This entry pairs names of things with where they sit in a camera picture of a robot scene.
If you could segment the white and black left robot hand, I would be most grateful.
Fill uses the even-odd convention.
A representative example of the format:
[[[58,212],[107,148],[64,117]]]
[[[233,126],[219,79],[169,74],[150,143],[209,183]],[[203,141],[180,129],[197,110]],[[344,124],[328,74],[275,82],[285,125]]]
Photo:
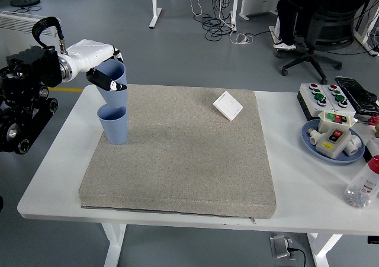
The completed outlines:
[[[110,78],[110,75],[95,69],[95,67],[109,59],[123,62],[121,52],[114,46],[83,39],[68,47],[67,53],[59,54],[62,81],[69,82],[75,79],[78,73],[85,72],[90,83],[105,91],[126,90],[127,85],[125,82],[116,82]]]

